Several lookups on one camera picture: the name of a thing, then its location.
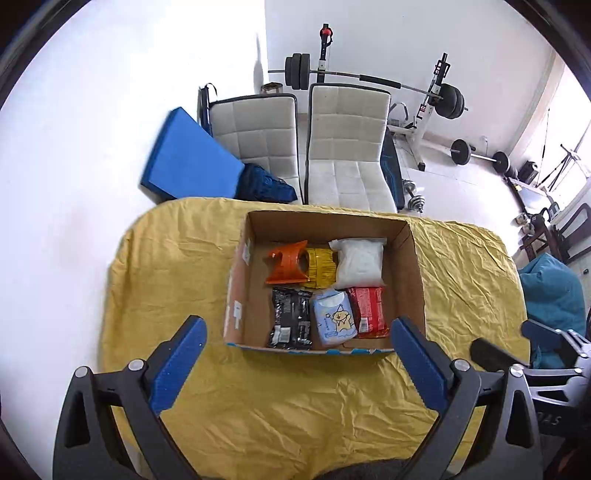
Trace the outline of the dark blue cloth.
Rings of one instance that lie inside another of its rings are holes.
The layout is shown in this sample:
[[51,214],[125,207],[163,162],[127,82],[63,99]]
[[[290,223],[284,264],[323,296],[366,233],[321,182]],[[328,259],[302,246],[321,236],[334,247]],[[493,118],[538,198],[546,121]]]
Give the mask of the dark blue cloth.
[[238,179],[235,199],[290,204],[297,201],[297,192],[293,186],[274,177],[263,167],[246,163]]

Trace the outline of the short barbell on floor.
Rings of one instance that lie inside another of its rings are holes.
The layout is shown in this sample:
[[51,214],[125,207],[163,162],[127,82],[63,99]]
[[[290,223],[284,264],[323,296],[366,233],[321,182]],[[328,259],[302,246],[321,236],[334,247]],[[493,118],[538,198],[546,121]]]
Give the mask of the short barbell on floor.
[[467,165],[473,158],[489,162],[499,175],[506,175],[511,167],[509,156],[506,153],[497,151],[492,156],[479,154],[463,139],[456,139],[452,143],[450,154],[456,165]]

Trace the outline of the black blue bench pad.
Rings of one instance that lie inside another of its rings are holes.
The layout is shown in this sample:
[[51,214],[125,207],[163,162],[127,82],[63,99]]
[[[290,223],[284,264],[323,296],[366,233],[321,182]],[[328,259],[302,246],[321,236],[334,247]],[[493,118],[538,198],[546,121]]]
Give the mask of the black blue bench pad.
[[380,164],[393,196],[394,204],[399,211],[404,210],[406,199],[403,178],[396,146],[394,145],[394,135],[389,129],[386,129]]

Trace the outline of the red snack packet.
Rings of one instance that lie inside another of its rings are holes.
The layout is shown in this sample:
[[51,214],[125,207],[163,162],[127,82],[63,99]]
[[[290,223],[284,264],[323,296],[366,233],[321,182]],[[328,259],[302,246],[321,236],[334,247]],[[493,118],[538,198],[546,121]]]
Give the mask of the red snack packet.
[[383,293],[383,287],[348,289],[358,336],[362,339],[386,338],[390,334],[384,315]]

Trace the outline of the yellow tablecloth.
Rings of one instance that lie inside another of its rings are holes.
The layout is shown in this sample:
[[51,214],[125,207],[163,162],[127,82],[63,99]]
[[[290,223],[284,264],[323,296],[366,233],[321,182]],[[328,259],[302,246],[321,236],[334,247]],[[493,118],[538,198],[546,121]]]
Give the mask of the yellow tablecloth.
[[[145,213],[111,264],[100,361],[106,371],[148,356],[190,315],[207,343],[162,420],[202,476],[311,479],[360,462],[410,457],[435,416],[390,355],[260,353],[223,341],[226,288],[252,202],[189,198]],[[516,266],[493,232],[407,219],[431,340],[453,358],[486,338],[529,356]]]

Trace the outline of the chrome dumbbell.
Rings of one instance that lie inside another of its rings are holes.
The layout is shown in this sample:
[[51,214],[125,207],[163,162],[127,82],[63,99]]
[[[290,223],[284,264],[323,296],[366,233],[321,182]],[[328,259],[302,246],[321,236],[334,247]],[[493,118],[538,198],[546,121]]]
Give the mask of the chrome dumbbell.
[[402,181],[402,185],[403,189],[408,195],[406,209],[408,211],[423,214],[426,200],[425,197],[419,193],[419,189],[416,184],[412,180],[404,179]]

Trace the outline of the blue tissue pack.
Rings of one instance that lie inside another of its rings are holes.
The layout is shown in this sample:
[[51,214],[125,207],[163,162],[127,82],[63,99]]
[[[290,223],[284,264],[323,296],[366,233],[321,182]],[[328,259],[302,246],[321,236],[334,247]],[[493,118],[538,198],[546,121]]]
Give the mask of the blue tissue pack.
[[311,297],[317,321],[318,337],[324,347],[335,347],[356,338],[355,318],[345,291],[326,289]]

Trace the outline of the long barbell with plates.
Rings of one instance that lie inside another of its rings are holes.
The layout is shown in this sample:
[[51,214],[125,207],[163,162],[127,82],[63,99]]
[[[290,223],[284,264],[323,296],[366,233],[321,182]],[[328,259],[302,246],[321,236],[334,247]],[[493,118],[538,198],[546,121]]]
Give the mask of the long barbell with plates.
[[284,60],[283,69],[270,69],[270,74],[283,74],[284,83],[294,90],[308,90],[312,74],[356,79],[363,83],[380,85],[394,90],[408,90],[424,94],[427,104],[435,108],[436,113],[446,119],[454,120],[468,111],[465,96],[461,90],[445,82],[451,64],[448,62],[448,54],[444,52],[435,65],[433,79],[430,87],[419,89],[395,80],[325,69],[311,69],[310,55],[294,53]]

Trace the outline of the black snack packet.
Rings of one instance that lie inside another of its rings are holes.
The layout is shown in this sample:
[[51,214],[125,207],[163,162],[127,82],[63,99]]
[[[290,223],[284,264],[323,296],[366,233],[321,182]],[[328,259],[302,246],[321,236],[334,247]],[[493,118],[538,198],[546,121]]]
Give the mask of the black snack packet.
[[310,350],[311,291],[273,287],[273,327],[267,346],[284,350]]

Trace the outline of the white padded chair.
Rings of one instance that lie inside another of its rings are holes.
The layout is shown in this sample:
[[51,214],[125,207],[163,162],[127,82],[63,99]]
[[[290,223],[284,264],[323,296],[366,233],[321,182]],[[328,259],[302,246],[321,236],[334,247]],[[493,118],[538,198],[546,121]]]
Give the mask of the white padded chair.
[[308,91],[304,195],[310,205],[396,213],[381,167],[391,94],[342,83]]
[[294,188],[301,204],[297,98],[293,94],[249,95],[209,105],[213,138],[243,163],[263,167]]

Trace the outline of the white powder bag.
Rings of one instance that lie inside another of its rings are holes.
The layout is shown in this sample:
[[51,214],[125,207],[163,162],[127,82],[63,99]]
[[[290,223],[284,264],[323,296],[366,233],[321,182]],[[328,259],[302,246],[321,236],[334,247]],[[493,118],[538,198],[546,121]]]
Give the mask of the white powder bag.
[[329,242],[338,255],[335,289],[381,287],[386,238],[349,238]]

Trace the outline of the white weight bench rack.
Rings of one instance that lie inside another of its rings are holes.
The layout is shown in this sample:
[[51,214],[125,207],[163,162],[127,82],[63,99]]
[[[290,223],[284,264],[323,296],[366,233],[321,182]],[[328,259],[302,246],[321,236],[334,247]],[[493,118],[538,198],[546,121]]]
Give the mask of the white weight bench rack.
[[413,119],[407,120],[405,124],[400,123],[398,125],[394,125],[394,123],[388,121],[389,130],[394,135],[402,136],[408,143],[419,171],[426,170],[426,164],[420,147],[427,131],[429,120],[435,113],[437,103],[442,99],[440,91],[450,67],[451,64],[448,62],[448,53],[444,52],[435,65],[431,84],[424,92],[425,99],[420,104],[417,114],[415,114]]

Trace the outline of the open cardboard box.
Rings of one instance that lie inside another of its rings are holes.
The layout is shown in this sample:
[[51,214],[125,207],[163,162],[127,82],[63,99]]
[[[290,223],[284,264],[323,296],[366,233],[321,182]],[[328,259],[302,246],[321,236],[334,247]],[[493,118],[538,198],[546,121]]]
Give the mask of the open cardboard box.
[[229,270],[223,339],[242,349],[276,353],[267,346],[273,330],[269,253],[276,247],[307,240],[322,247],[335,239],[387,240],[382,278],[387,323],[409,319],[426,332],[426,302],[417,242],[411,223],[394,216],[355,211],[259,210],[246,214]]

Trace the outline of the yellow snack packet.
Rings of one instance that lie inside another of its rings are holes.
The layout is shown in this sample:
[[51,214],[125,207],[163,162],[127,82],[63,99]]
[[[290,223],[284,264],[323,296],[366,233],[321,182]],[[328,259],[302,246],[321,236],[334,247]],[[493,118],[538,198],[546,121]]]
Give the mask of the yellow snack packet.
[[331,248],[308,248],[308,281],[304,282],[304,288],[327,289],[335,284],[337,275],[337,263],[334,260],[334,251]]

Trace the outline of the orange snack packet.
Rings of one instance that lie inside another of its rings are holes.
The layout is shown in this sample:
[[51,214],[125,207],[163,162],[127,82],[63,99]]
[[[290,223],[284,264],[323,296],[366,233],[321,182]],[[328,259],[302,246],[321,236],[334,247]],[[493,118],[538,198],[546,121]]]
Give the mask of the orange snack packet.
[[308,282],[308,275],[301,269],[300,259],[307,253],[308,241],[282,245],[267,254],[271,271],[266,278],[267,285],[301,284]]

